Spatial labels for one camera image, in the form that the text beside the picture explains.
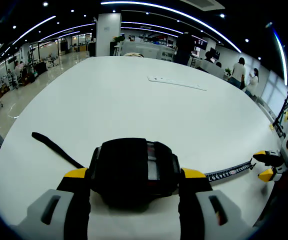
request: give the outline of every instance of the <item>potted plant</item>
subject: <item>potted plant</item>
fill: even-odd
[[[119,42],[123,42],[125,39],[124,36],[115,36],[113,37],[114,42],[119,43]]]
[[[232,70],[229,69],[229,68],[226,68],[225,69],[225,75],[228,76],[228,77],[231,76],[232,75]]]

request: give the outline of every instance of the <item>person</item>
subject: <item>person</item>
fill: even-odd
[[[188,32],[179,36],[176,41],[177,53],[174,62],[187,66],[194,47],[195,41]]]
[[[206,58],[205,58],[206,61],[209,61],[209,62],[212,63],[212,64],[214,63],[214,62],[211,60],[211,58],[212,58],[213,56],[212,56],[212,53],[211,53],[210,51],[207,51],[207,52],[205,53],[205,57],[206,57]]]
[[[254,76],[252,76],[251,73],[249,73],[249,76],[249,85],[247,85],[245,93],[251,98],[252,96],[254,96],[255,89],[259,83],[259,70],[257,68],[254,68]]]
[[[238,62],[234,64],[232,77],[227,81],[237,88],[244,88],[245,86],[245,60],[243,57],[240,57]]]
[[[19,64],[19,61],[16,61],[15,62],[15,70],[14,70],[14,73],[15,73],[15,75],[18,77],[18,78],[20,78],[20,76],[21,76],[21,70],[22,70],[22,66]]]

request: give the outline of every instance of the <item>monitor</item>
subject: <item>monitor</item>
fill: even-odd
[[[194,39],[194,41],[195,41],[195,47],[206,50],[206,46],[208,44],[207,41],[200,39],[200,38]]]
[[[212,57],[216,60],[219,60],[220,58],[220,53],[218,51],[216,51],[214,48],[210,48],[210,53],[212,54]]]

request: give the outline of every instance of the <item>white shirt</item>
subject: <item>white shirt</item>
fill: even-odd
[[[233,67],[233,75],[232,77],[235,78],[237,81],[242,81],[242,75],[245,77],[245,67],[240,63],[235,63]]]
[[[255,89],[258,86],[258,83],[259,83],[258,76],[250,77],[249,85],[247,85],[246,90],[248,90],[250,94],[252,94],[253,96],[254,96]]]

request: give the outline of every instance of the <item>black strap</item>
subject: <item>black strap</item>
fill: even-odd
[[[38,132],[32,132],[32,137],[35,138],[37,141],[40,141],[41,143],[48,146],[50,149],[52,149],[58,155],[63,157],[66,161],[68,161],[74,167],[76,167],[78,169],[84,168],[83,165],[79,164],[77,161],[75,161],[73,158],[71,158],[62,148],[60,148],[55,142],[53,142],[47,136],[44,136],[43,134],[40,134]]]

